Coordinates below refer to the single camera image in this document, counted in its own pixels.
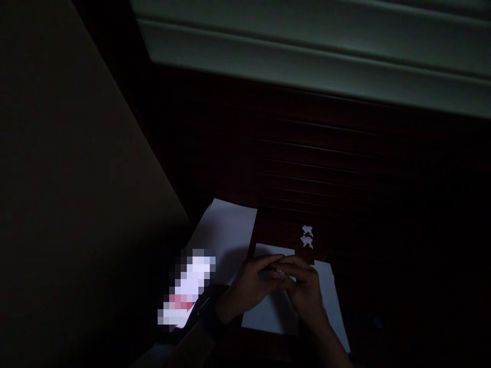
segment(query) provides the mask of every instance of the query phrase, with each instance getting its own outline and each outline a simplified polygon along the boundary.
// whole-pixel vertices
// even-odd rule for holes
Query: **dark wooden panel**
[[[330,182],[380,192],[397,192],[404,186],[404,182],[397,178],[212,150],[189,149],[180,151],[179,161],[186,167],[247,170],[262,174]]]
[[[346,211],[362,213],[371,213],[377,211],[376,204],[370,202],[292,191],[280,188],[260,188],[259,197],[293,200],[296,202],[311,203],[319,206],[327,206],[332,208],[344,209]]]
[[[155,66],[155,69],[169,87],[164,93],[165,99],[232,107],[442,145],[463,143],[486,123],[479,119],[462,119],[423,109],[329,96],[178,68]]]
[[[321,206],[312,203],[297,202],[292,200],[277,199],[277,198],[259,198],[258,206],[285,209],[311,214],[319,214],[332,218],[329,222],[338,223],[346,219],[360,218],[365,214],[359,212],[347,211],[337,207]]]
[[[221,170],[207,168],[205,170],[190,171],[180,173],[182,178],[181,186],[195,188],[195,191],[203,190],[203,187],[211,187],[216,191],[226,191],[232,188],[250,188],[251,193],[258,193],[261,187],[282,188],[286,190],[299,191],[305,193],[349,198],[351,201],[360,200],[363,202],[380,203],[389,194],[370,191],[356,187],[335,185],[326,182],[290,178],[286,176],[251,174],[247,171]]]
[[[288,162],[340,168],[397,178],[414,178],[420,173],[410,164],[400,164],[372,156],[278,143],[226,133],[176,127],[169,141],[173,151],[182,148],[217,149],[223,152],[257,155]]]
[[[271,216],[275,218],[303,220],[306,221],[307,223],[310,223],[312,221],[317,223],[318,222],[325,223],[327,228],[332,229],[332,231],[337,233],[347,230],[350,226],[355,226],[356,224],[355,222],[353,223],[346,223],[342,221],[332,222],[332,217],[330,216],[312,214],[312,213],[295,211],[295,210],[285,210],[279,208],[260,207],[258,213],[263,216]]]
[[[229,109],[184,105],[178,125],[410,162],[428,167],[447,151],[430,144],[352,129],[278,119]]]

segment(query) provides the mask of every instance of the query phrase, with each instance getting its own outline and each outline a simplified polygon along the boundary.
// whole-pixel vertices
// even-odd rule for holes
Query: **sheet of paper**
[[[269,254],[292,256],[295,251],[272,245],[256,244],[255,257]],[[244,313],[242,327],[298,336],[298,316],[286,292],[280,290],[271,293],[253,309]]]
[[[215,252],[215,283],[230,285],[247,257],[257,209],[214,199],[186,248]]]
[[[327,312],[329,323],[334,332],[336,332],[336,335],[346,352],[350,353],[351,349],[349,347],[348,337],[346,336],[346,330],[344,329],[343,317],[341,315],[341,308],[339,307],[338,293],[336,292],[331,265],[325,262],[314,261],[313,268],[315,268],[319,274],[322,301]]]

